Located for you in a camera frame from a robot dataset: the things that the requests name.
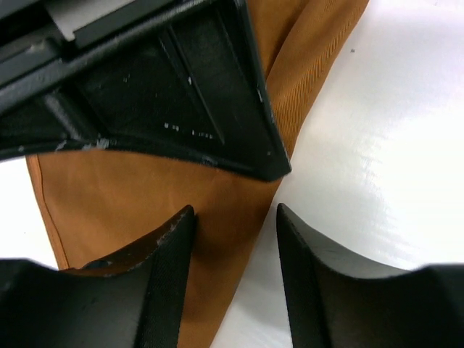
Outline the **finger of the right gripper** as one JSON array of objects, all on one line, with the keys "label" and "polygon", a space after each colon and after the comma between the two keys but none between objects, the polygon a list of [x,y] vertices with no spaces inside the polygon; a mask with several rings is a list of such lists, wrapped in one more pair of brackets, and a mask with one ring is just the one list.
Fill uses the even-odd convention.
[{"label": "finger of the right gripper", "polygon": [[291,170],[245,1],[3,1],[1,158],[138,152]]}]

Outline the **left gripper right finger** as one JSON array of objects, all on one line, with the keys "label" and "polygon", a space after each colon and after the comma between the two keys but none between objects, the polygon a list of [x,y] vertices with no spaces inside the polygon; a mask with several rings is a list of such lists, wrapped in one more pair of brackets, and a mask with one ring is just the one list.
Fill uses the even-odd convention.
[{"label": "left gripper right finger", "polygon": [[463,266],[407,271],[363,257],[276,211],[294,347],[461,347]]}]

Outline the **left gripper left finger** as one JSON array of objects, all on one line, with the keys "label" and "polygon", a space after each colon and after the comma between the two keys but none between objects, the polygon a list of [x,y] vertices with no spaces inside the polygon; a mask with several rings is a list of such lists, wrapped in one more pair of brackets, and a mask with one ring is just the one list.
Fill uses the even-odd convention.
[{"label": "left gripper left finger", "polygon": [[196,216],[159,228],[82,268],[1,261],[3,347],[175,347]]}]

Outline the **orange-brown cloth napkin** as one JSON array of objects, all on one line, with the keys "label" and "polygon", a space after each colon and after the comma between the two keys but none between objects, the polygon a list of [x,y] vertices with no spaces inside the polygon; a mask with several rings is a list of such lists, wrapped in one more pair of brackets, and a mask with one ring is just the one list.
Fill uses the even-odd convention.
[{"label": "orange-brown cloth napkin", "polygon": [[[305,118],[366,1],[251,1],[276,122],[292,154]],[[199,216],[180,347],[209,347],[277,190],[211,167],[142,154],[61,152],[26,159],[61,269],[79,268],[190,204]]]}]

